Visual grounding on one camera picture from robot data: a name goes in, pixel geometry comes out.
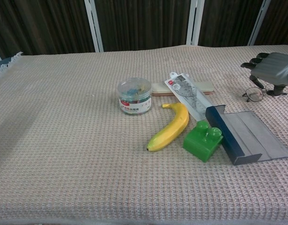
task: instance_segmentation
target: green building block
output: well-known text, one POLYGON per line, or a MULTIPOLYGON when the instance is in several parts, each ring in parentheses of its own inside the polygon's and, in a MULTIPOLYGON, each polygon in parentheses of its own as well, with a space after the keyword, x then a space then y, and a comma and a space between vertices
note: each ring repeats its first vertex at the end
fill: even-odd
POLYGON ((183 148, 203 162, 208 161, 222 140, 222 132, 216 127, 201 120, 192 129, 183 141, 183 148))

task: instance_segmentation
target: robotic hand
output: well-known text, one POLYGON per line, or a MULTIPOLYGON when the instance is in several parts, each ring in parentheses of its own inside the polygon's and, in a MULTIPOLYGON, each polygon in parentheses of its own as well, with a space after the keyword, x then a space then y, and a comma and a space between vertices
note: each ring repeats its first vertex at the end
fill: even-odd
POLYGON ((288 85, 288 55, 273 52, 260 53, 256 58, 241 65, 243 68, 251 69, 250 80, 260 89, 264 89, 261 79, 274 85, 274 90, 267 91, 270 96, 283 94, 284 88, 288 85))

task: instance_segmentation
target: blanket fringe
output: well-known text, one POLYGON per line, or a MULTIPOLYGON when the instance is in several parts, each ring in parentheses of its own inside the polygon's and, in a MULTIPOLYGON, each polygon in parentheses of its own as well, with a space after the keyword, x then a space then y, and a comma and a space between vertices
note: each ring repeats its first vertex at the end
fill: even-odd
POLYGON ((6 71, 7 68, 10 68, 13 65, 13 63, 16 62, 20 58, 22 53, 23 52, 18 52, 16 55, 14 55, 8 64, 2 64, 0 66, 0 75, 2 75, 6 71))

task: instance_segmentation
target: plastic jar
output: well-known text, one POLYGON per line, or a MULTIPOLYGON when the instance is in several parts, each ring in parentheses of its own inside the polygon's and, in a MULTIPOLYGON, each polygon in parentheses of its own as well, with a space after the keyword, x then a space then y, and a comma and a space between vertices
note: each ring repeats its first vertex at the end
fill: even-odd
POLYGON ((127 114, 142 114, 152 106, 152 85, 143 78, 132 77, 118 84, 119 107, 127 114))

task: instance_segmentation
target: banana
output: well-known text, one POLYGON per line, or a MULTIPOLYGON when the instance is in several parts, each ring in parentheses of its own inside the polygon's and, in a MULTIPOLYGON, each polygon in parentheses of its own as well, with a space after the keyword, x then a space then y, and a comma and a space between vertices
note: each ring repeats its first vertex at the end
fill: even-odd
POLYGON ((161 131, 159 131, 147 145, 148 151, 159 151, 169 145, 187 126, 189 113, 182 103, 163 104, 163 108, 172 108, 176 115, 174 119, 161 131))

